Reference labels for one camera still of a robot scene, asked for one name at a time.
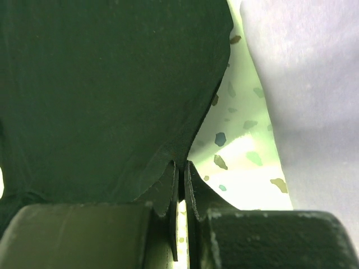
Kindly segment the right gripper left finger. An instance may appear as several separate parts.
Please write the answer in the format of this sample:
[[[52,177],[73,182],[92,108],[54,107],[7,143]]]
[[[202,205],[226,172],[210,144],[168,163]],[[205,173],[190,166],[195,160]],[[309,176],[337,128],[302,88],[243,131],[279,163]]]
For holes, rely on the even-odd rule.
[[[179,171],[170,161],[160,178],[136,199],[149,209],[142,268],[173,268],[178,261],[178,186]]]

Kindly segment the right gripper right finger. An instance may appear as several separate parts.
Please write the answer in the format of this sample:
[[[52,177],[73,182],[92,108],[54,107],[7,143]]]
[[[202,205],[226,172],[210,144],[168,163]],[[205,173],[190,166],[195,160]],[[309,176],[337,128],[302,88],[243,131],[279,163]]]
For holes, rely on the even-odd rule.
[[[194,164],[184,175],[190,268],[235,268],[239,212],[206,184]]]

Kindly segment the black t shirt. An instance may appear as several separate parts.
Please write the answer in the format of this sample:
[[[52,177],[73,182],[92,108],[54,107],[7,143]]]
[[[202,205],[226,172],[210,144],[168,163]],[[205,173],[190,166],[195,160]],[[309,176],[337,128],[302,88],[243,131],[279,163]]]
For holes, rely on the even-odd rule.
[[[1,2],[1,230],[126,203],[188,152],[230,56],[227,1]]]

